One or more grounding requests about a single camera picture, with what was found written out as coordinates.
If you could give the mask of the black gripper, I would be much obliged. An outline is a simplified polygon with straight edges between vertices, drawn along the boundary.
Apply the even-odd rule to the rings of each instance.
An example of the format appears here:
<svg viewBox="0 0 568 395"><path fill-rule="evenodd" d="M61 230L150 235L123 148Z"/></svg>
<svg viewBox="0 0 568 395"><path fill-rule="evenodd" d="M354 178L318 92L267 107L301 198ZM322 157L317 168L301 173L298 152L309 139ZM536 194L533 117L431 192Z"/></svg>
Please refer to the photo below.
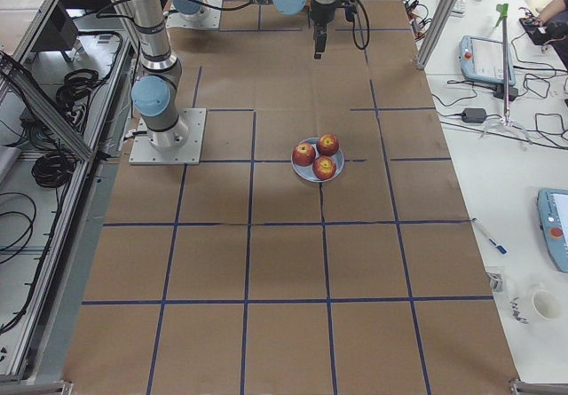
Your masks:
<svg viewBox="0 0 568 395"><path fill-rule="evenodd" d="M311 0L310 18L315 23L313 27L314 55L321 59L327 46L327 24L335 17L335 10L344 8L345 18L354 21L358 12L355 0Z"/></svg>

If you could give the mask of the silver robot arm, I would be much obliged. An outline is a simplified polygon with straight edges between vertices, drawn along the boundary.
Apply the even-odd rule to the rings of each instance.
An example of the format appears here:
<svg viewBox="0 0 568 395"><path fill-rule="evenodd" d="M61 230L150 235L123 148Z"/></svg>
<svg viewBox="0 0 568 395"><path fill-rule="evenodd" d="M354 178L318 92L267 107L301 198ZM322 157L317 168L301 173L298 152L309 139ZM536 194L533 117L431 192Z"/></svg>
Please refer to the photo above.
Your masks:
<svg viewBox="0 0 568 395"><path fill-rule="evenodd" d="M186 0L197 6L207 5L209 0ZM319 59L326 49L327 25L335 17L338 8L354 13L355 0L240 0L244 6L251 4L273 5L285 15L294 15L303 8L309 10L314 26L314 57ZM175 106L181 64L170 46L162 0L122 0L128 11L124 18L134 28L140 42L141 64L145 74L135 82L131 99L146 124L148 143L158 151L181 147L191 132Z"/></svg>

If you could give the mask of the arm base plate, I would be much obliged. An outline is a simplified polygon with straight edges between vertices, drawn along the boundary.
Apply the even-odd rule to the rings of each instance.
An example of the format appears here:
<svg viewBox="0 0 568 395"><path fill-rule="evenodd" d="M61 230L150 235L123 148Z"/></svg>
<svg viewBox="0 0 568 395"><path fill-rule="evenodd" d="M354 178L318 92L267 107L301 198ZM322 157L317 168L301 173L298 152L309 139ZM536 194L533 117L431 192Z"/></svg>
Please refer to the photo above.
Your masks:
<svg viewBox="0 0 568 395"><path fill-rule="evenodd" d="M217 30L222 0L172 0L166 13L166 28Z"/></svg>
<svg viewBox="0 0 568 395"><path fill-rule="evenodd" d="M157 132L146 127L140 118L129 163L133 165L192 164L201 159L202 141L206 126L205 108L183 108L178 111L177 124L168 131Z"/></svg>

